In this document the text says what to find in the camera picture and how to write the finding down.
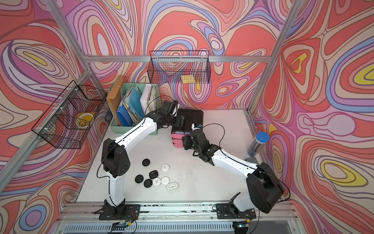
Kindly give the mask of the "pink top drawer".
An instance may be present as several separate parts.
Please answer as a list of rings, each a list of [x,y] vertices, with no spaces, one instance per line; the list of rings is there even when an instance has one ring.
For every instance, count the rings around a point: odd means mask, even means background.
[[[171,134],[171,138],[172,138],[172,140],[182,139],[182,137],[189,136],[190,134],[191,134],[190,132],[174,131]]]

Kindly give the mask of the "white oblong earphone case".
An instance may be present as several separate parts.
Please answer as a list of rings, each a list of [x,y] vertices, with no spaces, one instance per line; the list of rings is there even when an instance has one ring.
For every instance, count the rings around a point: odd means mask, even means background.
[[[171,182],[169,183],[167,186],[166,186],[166,189],[168,191],[172,191],[172,190],[175,190],[179,187],[179,184],[177,182]]]

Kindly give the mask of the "pink bottom drawer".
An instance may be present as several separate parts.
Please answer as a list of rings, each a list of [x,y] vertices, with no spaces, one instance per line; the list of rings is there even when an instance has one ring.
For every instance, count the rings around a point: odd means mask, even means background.
[[[181,142],[177,142],[177,143],[173,143],[173,146],[176,147],[176,148],[183,148],[183,143]]]

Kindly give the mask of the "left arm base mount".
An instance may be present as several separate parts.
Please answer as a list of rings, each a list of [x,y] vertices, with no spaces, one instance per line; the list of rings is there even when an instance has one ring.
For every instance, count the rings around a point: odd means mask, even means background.
[[[115,207],[105,200],[95,214],[99,214],[99,220],[138,220],[140,207],[139,204],[126,204],[124,201]]]

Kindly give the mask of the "black drawer cabinet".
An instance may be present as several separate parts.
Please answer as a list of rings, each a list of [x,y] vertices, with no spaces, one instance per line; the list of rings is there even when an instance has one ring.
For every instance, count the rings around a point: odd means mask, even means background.
[[[204,112],[202,110],[178,109],[176,123],[171,129],[171,133],[174,131],[191,132],[193,123],[204,124]]]

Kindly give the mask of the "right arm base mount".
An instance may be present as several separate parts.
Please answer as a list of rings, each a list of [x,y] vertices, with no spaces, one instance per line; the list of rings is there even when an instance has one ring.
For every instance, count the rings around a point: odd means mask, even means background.
[[[217,213],[218,219],[249,219],[257,217],[254,209],[241,212],[231,203],[217,203],[213,209]]]

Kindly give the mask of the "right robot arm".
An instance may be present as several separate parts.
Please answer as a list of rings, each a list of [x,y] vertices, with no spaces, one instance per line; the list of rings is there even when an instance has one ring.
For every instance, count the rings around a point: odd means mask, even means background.
[[[268,214],[283,196],[284,188],[268,164],[250,163],[229,154],[222,147],[209,143],[201,129],[183,136],[182,143],[185,150],[194,151],[194,157],[223,168],[246,182],[248,192],[237,193],[229,202],[232,214],[255,208]]]

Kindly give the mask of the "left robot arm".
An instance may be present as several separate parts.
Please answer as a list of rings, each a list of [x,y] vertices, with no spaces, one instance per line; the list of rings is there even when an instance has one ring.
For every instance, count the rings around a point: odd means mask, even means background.
[[[131,162],[131,150],[145,137],[158,129],[172,126],[176,122],[178,101],[164,101],[162,106],[145,115],[132,130],[103,142],[101,164],[108,178],[109,187],[106,202],[113,208],[119,207],[124,201],[124,179]]]

